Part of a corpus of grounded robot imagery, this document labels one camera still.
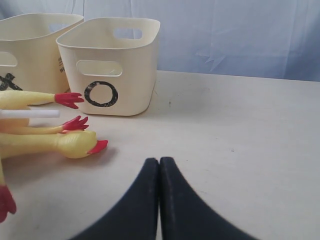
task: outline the white stick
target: white stick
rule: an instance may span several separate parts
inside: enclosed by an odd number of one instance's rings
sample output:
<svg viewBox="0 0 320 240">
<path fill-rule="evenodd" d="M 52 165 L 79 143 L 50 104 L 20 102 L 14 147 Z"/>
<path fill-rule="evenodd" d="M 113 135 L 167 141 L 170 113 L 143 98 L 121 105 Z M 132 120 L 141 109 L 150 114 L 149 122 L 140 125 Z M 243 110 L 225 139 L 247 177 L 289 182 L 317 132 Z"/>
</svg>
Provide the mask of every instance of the white stick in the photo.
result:
<svg viewBox="0 0 320 240">
<path fill-rule="evenodd" d="M 59 118 L 60 111 L 54 109 L 9 110 L 0 109 L 0 119 Z"/>
</svg>

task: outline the rubber chicken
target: rubber chicken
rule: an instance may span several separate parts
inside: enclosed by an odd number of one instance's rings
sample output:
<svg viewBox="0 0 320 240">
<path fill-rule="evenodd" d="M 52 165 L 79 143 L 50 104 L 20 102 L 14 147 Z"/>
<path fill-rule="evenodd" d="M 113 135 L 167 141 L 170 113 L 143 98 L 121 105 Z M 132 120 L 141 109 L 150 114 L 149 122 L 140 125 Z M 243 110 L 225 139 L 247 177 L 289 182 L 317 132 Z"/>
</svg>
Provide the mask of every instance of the rubber chicken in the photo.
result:
<svg viewBox="0 0 320 240">
<path fill-rule="evenodd" d="M 22 110 L 28 105 L 51 102 L 77 109 L 75 103 L 84 100 L 80 93 L 40 93 L 30 91 L 0 91 L 0 109 Z M 99 153 L 107 140 L 97 140 L 96 133 L 86 131 L 88 117 L 77 116 L 59 126 L 30 127 L 29 119 L 0 119 L 0 223 L 17 206 L 5 182 L 1 159 L 32 153 L 59 152 L 67 158 L 79 159 Z"/>
</svg>

